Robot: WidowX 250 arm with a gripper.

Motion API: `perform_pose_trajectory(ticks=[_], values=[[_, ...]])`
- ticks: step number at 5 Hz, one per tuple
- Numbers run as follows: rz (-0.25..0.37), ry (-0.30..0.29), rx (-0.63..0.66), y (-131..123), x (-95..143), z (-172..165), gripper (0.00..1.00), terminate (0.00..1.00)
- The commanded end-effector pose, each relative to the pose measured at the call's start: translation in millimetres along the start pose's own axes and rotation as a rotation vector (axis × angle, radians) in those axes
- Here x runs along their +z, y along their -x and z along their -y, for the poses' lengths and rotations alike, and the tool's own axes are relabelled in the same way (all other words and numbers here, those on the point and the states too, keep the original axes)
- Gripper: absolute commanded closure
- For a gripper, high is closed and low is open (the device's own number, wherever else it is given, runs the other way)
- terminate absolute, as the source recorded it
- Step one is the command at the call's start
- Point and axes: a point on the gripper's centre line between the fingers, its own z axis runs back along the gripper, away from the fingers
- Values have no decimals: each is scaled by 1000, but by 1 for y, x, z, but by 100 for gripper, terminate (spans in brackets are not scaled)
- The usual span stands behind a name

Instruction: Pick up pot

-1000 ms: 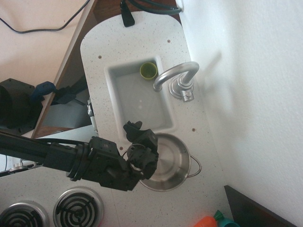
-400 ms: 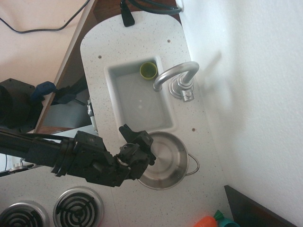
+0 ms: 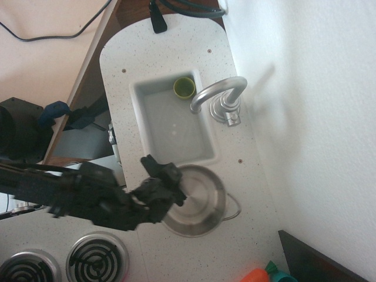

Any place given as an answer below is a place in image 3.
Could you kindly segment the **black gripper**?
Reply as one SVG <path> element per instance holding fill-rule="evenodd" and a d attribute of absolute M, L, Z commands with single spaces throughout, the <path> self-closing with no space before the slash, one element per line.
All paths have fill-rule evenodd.
<path fill-rule="evenodd" d="M 142 223 L 160 223 L 174 204 L 183 205 L 186 196 L 179 188 L 180 169 L 174 163 L 160 164 L 152 155 L 140 162 L 149 178 L 129 193 L 100 199 L 91 219 L 94 225 L 135 230 Z"/>

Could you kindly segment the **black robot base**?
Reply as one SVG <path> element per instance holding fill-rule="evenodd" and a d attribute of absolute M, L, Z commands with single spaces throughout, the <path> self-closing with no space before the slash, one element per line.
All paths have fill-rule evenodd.
<path fill-rule="evenodd" d="M 1 160 L 38 163 L 45 158 L 53 136 L 51 126 L 40 126 L 43 107 L 15 97 L 1 102 Z"/>

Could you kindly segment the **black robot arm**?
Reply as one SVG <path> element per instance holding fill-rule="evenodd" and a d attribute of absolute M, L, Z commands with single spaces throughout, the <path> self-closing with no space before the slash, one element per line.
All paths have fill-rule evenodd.
<path fill-rule="evenodd" d="M 17 200 L 47 206 L 56 218 L 72 216 L 96 226 L 135 230 L 160 223 L 171 207 L 182 206 L 182 172 L 174 163 L 160 164 L 151 155 L 140 160 L 149 178 L 124 191 L 111 169 L 84 162 L 80 168 L 1 162 L 1 192 Z"/>

